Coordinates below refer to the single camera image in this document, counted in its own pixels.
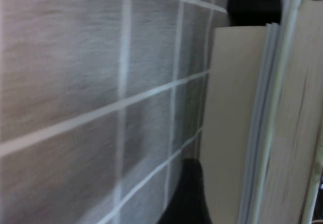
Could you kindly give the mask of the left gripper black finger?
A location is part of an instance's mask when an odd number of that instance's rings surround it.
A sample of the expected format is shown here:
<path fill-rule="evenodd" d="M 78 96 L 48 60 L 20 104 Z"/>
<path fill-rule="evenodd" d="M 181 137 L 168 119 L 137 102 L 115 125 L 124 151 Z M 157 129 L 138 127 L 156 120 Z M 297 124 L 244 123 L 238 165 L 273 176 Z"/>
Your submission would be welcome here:
<path fill-rule="evenodd" d="M 203 171 L 199 160 L 193 158 L 183 160 L 175 192 L 158 223 L 212 223 L 206 205 Z"/>

